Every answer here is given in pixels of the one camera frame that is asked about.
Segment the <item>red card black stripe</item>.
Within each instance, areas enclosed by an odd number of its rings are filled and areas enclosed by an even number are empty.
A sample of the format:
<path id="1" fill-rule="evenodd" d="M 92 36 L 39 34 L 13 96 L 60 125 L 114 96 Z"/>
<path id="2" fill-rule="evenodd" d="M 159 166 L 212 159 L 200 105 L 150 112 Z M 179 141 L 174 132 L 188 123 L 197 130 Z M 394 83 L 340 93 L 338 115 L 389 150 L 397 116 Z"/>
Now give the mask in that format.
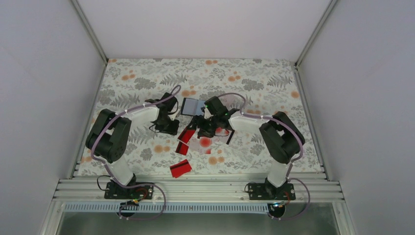
<path id="1" fill-rule="evenodd" d="M 187 159 L 170 166 L 171 175 L 173 178 L 179 178 L 182 175 L 189 173 L 192 167 Z"/>

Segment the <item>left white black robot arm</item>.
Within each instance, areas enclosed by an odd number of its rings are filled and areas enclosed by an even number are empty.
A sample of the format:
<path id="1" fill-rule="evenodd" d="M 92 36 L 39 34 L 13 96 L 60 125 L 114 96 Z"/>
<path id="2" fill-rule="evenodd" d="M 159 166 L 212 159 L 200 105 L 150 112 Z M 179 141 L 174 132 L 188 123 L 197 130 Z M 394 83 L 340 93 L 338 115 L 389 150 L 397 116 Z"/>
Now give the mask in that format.
<path id="1" fill-rule="evenodd" d="M 179 102 L 174 94 L 165 93 L 161 99 L 148 99 L 142 105 L 117 114 L 103 109 L 92 126 L 85 146 L 91 157 L 104 164 L 112 181 L 117 183 L 117 192 L 123 198 L 136 193 L 135 175 L 130 170 L 123 154 L 127 147 L 132 120 L 128 115 L 138 118 L 140 123 L 150 123 L 149 129 L 155 133 L 176 135 L 179 121 Z"/>

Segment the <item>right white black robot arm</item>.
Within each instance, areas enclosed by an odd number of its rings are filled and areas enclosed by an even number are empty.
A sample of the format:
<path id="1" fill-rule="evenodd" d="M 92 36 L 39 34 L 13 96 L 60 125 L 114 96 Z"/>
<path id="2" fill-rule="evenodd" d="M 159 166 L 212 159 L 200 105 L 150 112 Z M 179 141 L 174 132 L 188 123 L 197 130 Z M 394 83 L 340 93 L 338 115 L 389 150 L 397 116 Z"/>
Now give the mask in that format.
<path id="1" fill-rule="evenodd" d="M 303 156 L 305 139 L 284 112 L 272 116 L 244 113 L 242 109 L 228 109 L 214 96 L 204 102 L 202 115 L 195 115 L 187 130 L 196 130 L 199 137 L 212 138 L 216 129 L 245 131 L 260 134 L 273 159 L 265 179 L 265 193 L 278 199 L 284 193 L 283 185 L 289 182 L 293 163 Z"/>

